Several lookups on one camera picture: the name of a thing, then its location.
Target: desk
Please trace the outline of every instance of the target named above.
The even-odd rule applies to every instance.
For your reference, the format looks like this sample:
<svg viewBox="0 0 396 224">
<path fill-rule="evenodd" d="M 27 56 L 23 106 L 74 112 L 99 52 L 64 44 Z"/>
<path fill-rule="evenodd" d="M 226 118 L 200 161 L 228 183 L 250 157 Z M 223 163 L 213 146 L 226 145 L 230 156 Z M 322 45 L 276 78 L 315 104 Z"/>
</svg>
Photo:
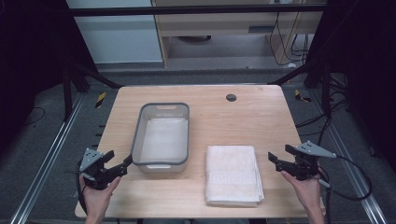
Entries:
<svg viewBox="0 0 396 224">
<path fill-rule="evenodd" d="M 155 7 L 213 6 L 213 5 L 268 5 L 270 0 L 151 0 Z M 293 4 L 326 3 L 327 0 L 291 0 Z M 289 61 L 293 38 L 298 34 L 314 34 L 322 12 L 266 12 L 266 13 L 214 13 L 188 15 L 156 15 L 163 62 L 167 65 L 171 37 L 195 35 L 266 35 L 272 33 L 271 48 L 278 63 Z M 251 33 L 249 27 L 267 27 L 266 31 Z"/>
<path fill-rule="evenodd" d="M 236 95 L 234 102 L 227 94 Z M 114 150 L 106 167 L 120 164 L 131 150 L 140 108 L 146 103 L 183 102 L 190 107 L 190 155 L 186 170 L 146 175 L 133 164 L 114 191 L 107 217 L 306 217 L 291 185 L 268 161 L 268 151 L 293 160 L 285 144 L 298 145 L 288 105 L 278 86 L 123 87 L 113 105 L 98 150 Z M 254 208 L 205 204 L 205 156 L 210 145 L 252 145 L 265 199 Z M 79 204 L 76 215 L 85 214 Z"/>
</svg>

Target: hand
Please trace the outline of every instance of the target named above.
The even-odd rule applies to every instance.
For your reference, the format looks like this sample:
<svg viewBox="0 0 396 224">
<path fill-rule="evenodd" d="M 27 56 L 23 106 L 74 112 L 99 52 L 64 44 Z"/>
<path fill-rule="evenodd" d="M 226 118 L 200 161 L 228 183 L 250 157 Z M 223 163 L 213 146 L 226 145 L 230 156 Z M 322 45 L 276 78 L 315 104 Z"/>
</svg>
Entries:
<svg viewBox="0 0 396 224">
<path fill-rule="evenodd" d="M 84 177 L 79 177 L 79 185 L 83 189 L 85 204 L 87 206 L 87 219 L 86 223 L 97 224 L 102 223 L 105 217 L 110 197 L 113 195 L 114 189 L 120 183 L 120 177 L 116 177 L 113 182 L 106 189 L 97 190 L 90 187 L 85 187 Z"/>
<path fill-rule="evenodd" d="M 318 182 L 318 176 L 300 181 L 286 171 L 281 171 L 280 173 L 294 187 L 298 200 L 308 214 L 309 223 L 324 223 L 320 209 L 320 184 Z"/>
</svg>

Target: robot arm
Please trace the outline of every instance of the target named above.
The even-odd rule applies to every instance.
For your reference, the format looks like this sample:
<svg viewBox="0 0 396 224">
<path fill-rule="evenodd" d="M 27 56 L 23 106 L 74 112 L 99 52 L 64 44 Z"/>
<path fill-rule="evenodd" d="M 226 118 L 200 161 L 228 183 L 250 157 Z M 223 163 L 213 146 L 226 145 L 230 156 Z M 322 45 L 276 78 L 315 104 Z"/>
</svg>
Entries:
<svg viewBox="0 0 396 224">
<path fill-rule="evenodd" d="M 105 168 L 105 163 L 113 159 L 114 151 L 107 154 L 87 149 L 82 158 L 79 171 L 84 176 L 85 184 L 93 189 L 105 189 L 117 176 L 127 174 L 127 167 L 132 163 L 132 155 L 129 155 L 123 163 L 110 169 Z"/>
<path fill-rule="evenodd" d="M 318 157 L 336 158 L 334 153 L 309 141 L 297 147 L 285 145 L 285 150 L 294 156 L 295 162 L 279 160 L 271 152 L 268 152 L 268 160 L 275 164 L 278 172 L 284 170 L 298 180 L 305 180 L 318 174 Z"/>
</svg>

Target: metal tray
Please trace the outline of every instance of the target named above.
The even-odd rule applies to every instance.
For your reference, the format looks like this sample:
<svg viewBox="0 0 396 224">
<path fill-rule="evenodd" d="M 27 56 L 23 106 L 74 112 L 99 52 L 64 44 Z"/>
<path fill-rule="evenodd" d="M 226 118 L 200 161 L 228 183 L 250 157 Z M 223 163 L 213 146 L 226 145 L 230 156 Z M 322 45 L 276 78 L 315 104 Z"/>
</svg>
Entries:
<svg viewBox="0 0 396 224">
<path fill-rule="evenodd" d="M 131 150 L 134 164 L 145 173 L 183 171 L 189 157 L 189 119 L 184 103 L 143 105 Z"/>
</svg>

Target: floor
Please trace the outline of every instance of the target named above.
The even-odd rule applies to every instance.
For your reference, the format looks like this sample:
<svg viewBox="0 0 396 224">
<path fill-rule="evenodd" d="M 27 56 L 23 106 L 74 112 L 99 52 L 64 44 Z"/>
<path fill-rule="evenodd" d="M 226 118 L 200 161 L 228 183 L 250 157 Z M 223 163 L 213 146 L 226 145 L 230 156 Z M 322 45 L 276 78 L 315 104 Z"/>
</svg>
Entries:
<svg viewBox="0 0 396 224">
<path fill-rule="evenodd" d="M 295 48 L 302 49 L 302 43 L 304 37 L 298 39 Z M 208 41 L 175 37 L 172 39 L 166 68 L 144 65 L 133 71 L 105 70 L 103 75 L 125 85 L 267 83 L 285 76 L 293 67 L 303 63 L 301 56 L 294 58 L 296 61 L 293 63 L 278 64 L 263 35 L 212 36 Z M 306 90 L 302 85 L 303 80 L 304 74 L 282 86 L 296 124 L 321 114 L 319 87 Z M 85 148 L 95 148 L 99 144 L 117 95 L 117 90 L 111 90 L 102 83 L 93 79 L 89 79 L 89 82 L 91 89 L 88 93 L 73 91 L 76 114 L 72 123 L 62 123 L 62 86 L 55 86 L 37 95 L 35 109 L 11 146 L 13 153 L 0 163 L 0 223 L 9 223 L 12 218 L 19 218 L 26 223 L 83 222 L 74 215 L 77 200 L 71 197 L 75 180 L 70 171 L 75 170 Z M 296 98 L 296 90 L 300 91 L 302 98 Z M 102 92 L 106 92 L 106 98 L 98 109 L 94 105 Z M 342 100 L 342 94 L 335 94 L 332 103 Z M 319 119 L 316 123 L 298 128 L 302 142 L 317 142 L 317 132 L 322 130 L 324 122 L 325 119 Z M 332 122 L 323 134 L 321 145 L 352 158 L 364 168 L 374 185 L 373 196 L 363 202 L 351 202 L 333 195 L 330 206 L 332 222 L 396 223 L 393 212 L 396 211 L 393 193 L 396 174 L 380 155 L 370 155 L 369 146 L 359 124 L 349 112 L 348 104 L 333 109 Z M 356 191 L 365 192 L 365 183 L 360 182 L 359 176 L 354 175 L 356 171 L 346 162 L 329 159 L 319 162 L 332 178 L 335 189 L 347 195 L 356 195 Z M 164 223 L 159 221 L 146 220 L 146 223 Z M 175 223 L 180 220 L 163 221 Z M 120 222 L 132 223 L 135 220 Z M 268 222 L 307 223 L 304 219 L 283 218 Z"/>
</svg>

